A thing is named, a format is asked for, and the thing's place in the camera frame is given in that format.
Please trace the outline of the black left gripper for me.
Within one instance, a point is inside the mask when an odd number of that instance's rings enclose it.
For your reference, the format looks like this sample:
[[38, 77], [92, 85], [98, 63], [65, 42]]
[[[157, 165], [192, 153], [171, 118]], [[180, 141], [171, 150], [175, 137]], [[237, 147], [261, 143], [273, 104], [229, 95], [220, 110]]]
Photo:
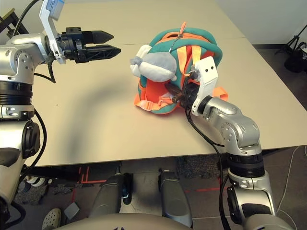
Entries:
[[76, 63], [85, 63], [86, 60], [104, 60], [117, 56], [121, 49], [111, 45], [99, 45], [86, 48], [85, 44], [104, 44], [114, 38], [104, 31], [84, 31], [80, 27], [67, 27], [60, 35], [61, 45], [66, 59]]

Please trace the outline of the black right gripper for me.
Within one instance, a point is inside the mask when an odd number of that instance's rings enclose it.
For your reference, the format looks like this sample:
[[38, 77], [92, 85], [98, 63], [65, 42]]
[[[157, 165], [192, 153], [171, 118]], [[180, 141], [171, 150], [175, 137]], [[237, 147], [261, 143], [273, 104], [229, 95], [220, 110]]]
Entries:
[[183, 108], [191, 108], [193, 106], [199, 91], [199, 85], [193, 82], [188, 83], [188, 80], [184, 81], [182, 90], [172, 83], [165, 84], [165, 88], [170, 94], [174, 95], [172, 102], [174, 104], [180, 103]]

